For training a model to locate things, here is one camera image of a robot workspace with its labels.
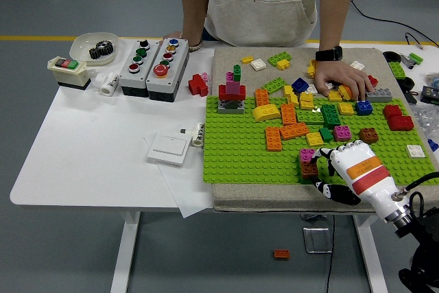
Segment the person's left hand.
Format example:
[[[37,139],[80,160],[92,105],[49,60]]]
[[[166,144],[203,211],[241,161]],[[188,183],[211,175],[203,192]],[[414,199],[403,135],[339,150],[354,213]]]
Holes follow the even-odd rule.
[[[366,73],[342,61],[317,61],[314,80],[317,91],[323,96],[329,94],[326,83],[330,81],[346,85],[356,101],[365,100],[367,92],[375,91]]]

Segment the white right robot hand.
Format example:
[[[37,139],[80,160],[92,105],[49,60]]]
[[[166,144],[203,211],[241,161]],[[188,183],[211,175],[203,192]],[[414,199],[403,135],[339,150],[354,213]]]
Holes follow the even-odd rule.
[[[370,146],[361,140],[337,148],[320,148],[311,157],[314,164],[320,157],[327,159],[329,175],[338,174],[345,185],[332,185],[311,177],[317,189],[329,200],[355,206],[361,201],[371,204],[385,222],[397,223],[409,215],[409,200],[398,192],[393,177]]]

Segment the person's right hand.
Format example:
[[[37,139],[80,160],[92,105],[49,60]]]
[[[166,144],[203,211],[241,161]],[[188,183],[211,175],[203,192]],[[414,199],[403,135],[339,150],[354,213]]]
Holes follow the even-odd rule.
[[[163,37],[163,39],[166,39],[166,38],[186,39],[186,40],[190,41],[191,34],[189,34],[187,32],[182,32],[182,31],[174,31],[174,32],[166,34]]]

